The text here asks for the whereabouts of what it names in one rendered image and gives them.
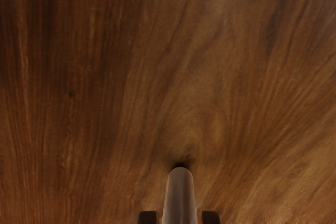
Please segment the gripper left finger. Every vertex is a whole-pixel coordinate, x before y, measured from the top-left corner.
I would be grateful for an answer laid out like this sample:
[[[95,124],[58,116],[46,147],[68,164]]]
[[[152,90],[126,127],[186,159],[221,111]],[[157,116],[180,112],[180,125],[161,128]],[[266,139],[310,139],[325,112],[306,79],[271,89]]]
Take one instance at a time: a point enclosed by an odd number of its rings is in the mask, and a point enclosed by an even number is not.
[[[136,224],[158,224],[156,211],[141,211],[137,217]]]

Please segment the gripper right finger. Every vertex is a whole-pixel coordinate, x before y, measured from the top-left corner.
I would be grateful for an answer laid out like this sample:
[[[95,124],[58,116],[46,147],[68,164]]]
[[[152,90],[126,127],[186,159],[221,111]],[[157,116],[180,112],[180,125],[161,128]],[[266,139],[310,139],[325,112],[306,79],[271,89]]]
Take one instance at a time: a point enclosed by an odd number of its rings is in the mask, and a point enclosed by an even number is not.
[[[202,224],[222,224],[221,216],[216,211],[202,211]]]

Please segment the brown rounded rod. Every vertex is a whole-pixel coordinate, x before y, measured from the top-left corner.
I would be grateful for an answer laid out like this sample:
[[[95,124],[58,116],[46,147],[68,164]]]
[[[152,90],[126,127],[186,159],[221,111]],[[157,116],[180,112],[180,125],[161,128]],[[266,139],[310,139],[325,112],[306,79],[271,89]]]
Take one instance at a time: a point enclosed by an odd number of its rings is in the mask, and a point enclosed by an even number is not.
[[[197,224],[194,179],[187,168],[177,167],[169,173],[162,224]]]

